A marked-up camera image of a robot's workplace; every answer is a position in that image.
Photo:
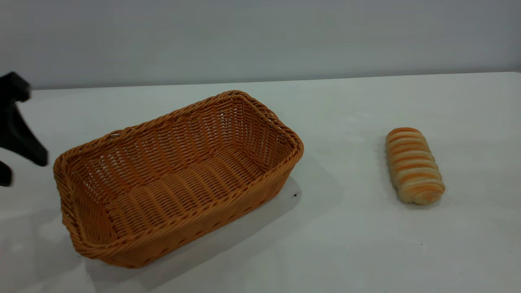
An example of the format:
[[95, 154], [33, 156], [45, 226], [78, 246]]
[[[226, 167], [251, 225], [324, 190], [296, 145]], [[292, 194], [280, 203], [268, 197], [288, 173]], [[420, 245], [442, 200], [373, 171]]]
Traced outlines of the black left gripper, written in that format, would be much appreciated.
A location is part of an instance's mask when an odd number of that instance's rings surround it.
[[[38, 166], [48, 165], [47, 149], [28, 128], [15, 102], [26, 102], [31, 98], [31, 85], [16, 72], [0, 78], [0, 146], [15, 152]], [[0, 185], [10, 187], [13, 172], [0, 162]]]

